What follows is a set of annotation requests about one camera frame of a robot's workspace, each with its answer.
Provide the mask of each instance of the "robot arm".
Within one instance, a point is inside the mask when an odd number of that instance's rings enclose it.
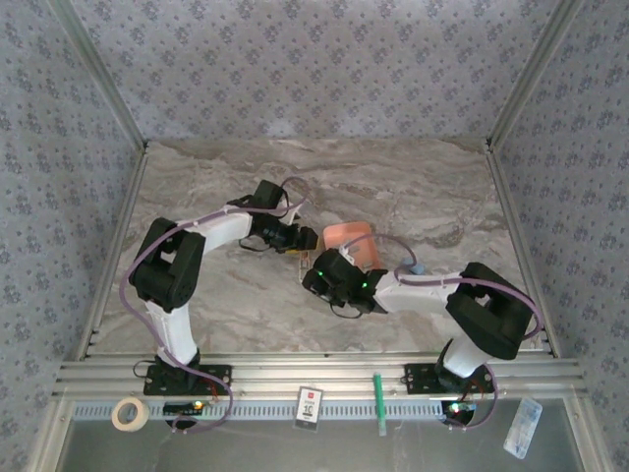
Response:
[[[199,349],[190,326],[189,300],[197,287],[202,257],[224,244],[258,236],[278,253],[287,250],[310,250],[316,247],[317,235],[293,220],[298,206],[281,216],[260,212],[232,212],[233,207],[282,209],[288,207],[285,191],[268,181],[260,182],[252,196],[228,203],[224,214],[206,223],[182,230],[159,245],[130,277],[138,296],[144,300],[153,325],[164,347],[158,357],[174,366],[164,355],[167,349],[184,365],[197,363]],[[157,218],[151,224],[139,254],[178,223]]]
[[[492,358],[515,359],[532,316],[521,300],[499,290],[468,283],[444,285],[444,279],[476,279],[515,289],[488,267],[469,263],[465,270],[445,276],[404,275],[376,269],[362,272],[336,249],[314,262],[303,285],[330,306],[348,304],[361,313],[403,310],[447,314],[464,334],[445,346],[435,371],[448,390],[459,390],[466,379]]]

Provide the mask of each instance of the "tape roll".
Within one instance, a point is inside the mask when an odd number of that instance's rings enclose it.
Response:
[[[132,433],[148,421],[148,406],[132,396],[123,398],[111,412],[111,422],[119,431]]]

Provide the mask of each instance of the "patterned wallpaper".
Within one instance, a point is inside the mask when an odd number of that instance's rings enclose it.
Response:
[[[147,139],[486,136],[557,0],[75,0]]]
[[[44,1],[0,2],[0,470],[83,330],[136,157]]]
[[[501,156],[564,355],[629,470],[629,5],[586,0]]]

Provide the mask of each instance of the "green marker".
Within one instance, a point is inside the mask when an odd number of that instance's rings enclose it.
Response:
[[[377,414],[377,431],[381,437],[386,436],[386,413],[384,412],[384,396],[382,393],[382,376],[373,375],[373,387],[375,389],[375,411]]]

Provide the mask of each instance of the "marble surface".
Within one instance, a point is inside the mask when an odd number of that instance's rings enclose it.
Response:
[[[159,215],[198,217],[255,190],[264,178],[289,175],[312,187],[301,224],[366,220],[377,232],[411,244],[428,273],[480,261],[515,285],[522,277],[506,221],[479,148],[436,140],[308,140],[150,143],[148,162],[124,241],[112,292],[90,352],[151,352],[146,329],[122,307],[118,281]],[[291,200],[305,192],[289,186]],[[384,266],[405,256],[378,242]],[[143,304],[135,290],[129,297]],[[336,318],[302,288],[298,258],[251,253],[236,243],[204,258],[191,301],[194,336],[203,351],[438,351],[460,332],[430,313]]]

